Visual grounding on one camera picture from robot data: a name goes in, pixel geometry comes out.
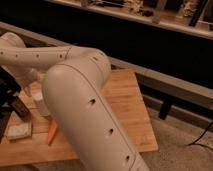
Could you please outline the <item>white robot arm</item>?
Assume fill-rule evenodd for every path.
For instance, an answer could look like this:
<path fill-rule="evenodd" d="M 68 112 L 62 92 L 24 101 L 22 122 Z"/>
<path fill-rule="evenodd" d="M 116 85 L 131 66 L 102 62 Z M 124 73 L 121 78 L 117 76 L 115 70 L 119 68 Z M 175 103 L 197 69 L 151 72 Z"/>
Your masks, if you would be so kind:
<path fill-rule="evenodd" d="M 150 171 L 102 95 L 111 74 L 107 55 L 75 45 L 28 48 L 16 34 L 0 36 L 0 65 L 24 86 L 46 71 L 44 102 L 87 171 Z"/>

